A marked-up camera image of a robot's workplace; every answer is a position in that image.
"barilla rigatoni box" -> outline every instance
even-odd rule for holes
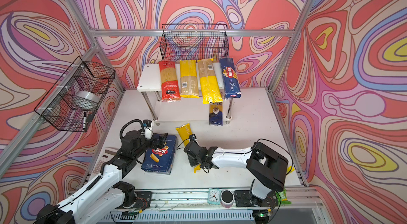
[[[236,69],[232,58],[222,58],[219,60],[222,70],[223,84],[225,85],[225,97],[240,98],[242,95],[237,79]]]
[[[177,136],[168,135],[164,148],[156,150],[147,149],[146,159],[141,165],[141,169],[146,172],[171,174],[176,146]]]

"black wire basket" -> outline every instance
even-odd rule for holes
[[[163,24],[160,51],[162,60],[179,61],[213,58],[218,62],[227,58],[229,41],[227,25],[217,24]]]
[[[86,132],[105,98],[116,72],[98,62],[84,62],[62,87],[51,103],[40,113],[38,103],[34,111],[57,130]]]

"psychedelic wallpaper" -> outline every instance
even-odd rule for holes
[[[64,0],[0,0],[0,31],[1,152],[89,42]],[[0,223],[32,223],[77,189],[118,95],[112,85],[87,133],[40,127],[0,179]]]
[[[161,29],[164,23],[218,23],[231,29],[293,29],[305,0],[77,0],[93,28]],[[288,38],[230,38],[242,87],[265,87]],[[102,37],[99,43],[125,88],[160,61],[158,37]]]
[[[407,0],[317,0],[273,94],[333,223],[407,222]]]

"alarm clock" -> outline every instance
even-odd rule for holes
[[[208,203],[209,204],[221,204],[221,190],[209,189],[208,190]]]

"metal leg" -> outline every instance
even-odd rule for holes
[[[149,96],[147,96],[147,92],[142,91],[141,94],[143,95],[143,97],[144,97],[144,99],[145,99],[147,105],[149,106],[151,115],[153,116],[153,120],[158,120],[158,117],[157,117],[157,115],[155,114],[154,108],[153,108],[153,106],[151,105]]]
[[[155,92],[155,95],[157,96],[157,101],[161,101],[161,96],[158,91]]]
[[[231,119],[231,105],[232,105],[232,103],[233,103],[233,98],[230,98],[230,100],[229,100],[229,108],[227,109],[227,115],[226,115],[226,119],[228,119],[228,120],[226,121],[226,124],[229,124],[229,123],[230,123],[230,119]]]

